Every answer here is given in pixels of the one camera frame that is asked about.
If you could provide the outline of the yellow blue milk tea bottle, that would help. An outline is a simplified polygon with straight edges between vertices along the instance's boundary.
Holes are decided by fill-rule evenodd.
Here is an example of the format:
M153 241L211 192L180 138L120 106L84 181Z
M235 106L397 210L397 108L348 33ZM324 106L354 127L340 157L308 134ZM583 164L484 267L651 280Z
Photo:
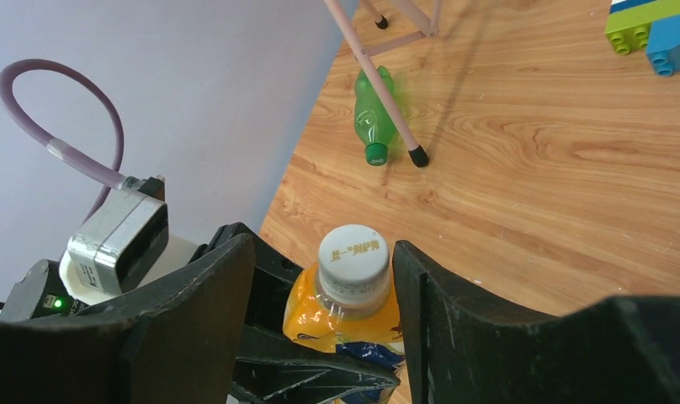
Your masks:
M316 262L291 288L282 331L299 345L398 374L406 356L390 248L381 234L360 224L329 231Z

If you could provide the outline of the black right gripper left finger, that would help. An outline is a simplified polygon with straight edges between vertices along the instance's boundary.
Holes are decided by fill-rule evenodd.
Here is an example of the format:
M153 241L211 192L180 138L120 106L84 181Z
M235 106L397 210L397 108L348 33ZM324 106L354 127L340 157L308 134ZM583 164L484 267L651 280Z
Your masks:
M0 403L224 403L254 270L247 234L77 316L0 322Z

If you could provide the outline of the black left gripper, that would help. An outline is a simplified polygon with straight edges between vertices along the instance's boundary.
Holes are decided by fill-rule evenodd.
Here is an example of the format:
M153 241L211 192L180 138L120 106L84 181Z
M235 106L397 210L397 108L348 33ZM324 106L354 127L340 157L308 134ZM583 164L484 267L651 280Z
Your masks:
M265 242L246 224L223 225L199 245L193 262L239 234L255 252L246 326L236 354L231 396L246 403L329 403L346 395L395 388L398 377L377 364L292 343L281 334L284 310L302 267Z

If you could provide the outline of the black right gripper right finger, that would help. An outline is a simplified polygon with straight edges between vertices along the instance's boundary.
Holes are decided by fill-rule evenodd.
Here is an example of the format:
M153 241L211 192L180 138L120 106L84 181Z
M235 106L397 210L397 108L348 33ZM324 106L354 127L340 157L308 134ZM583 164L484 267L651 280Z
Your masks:
M392 266L416 403L680 403L680 296L614 295L552 316L408 241Z

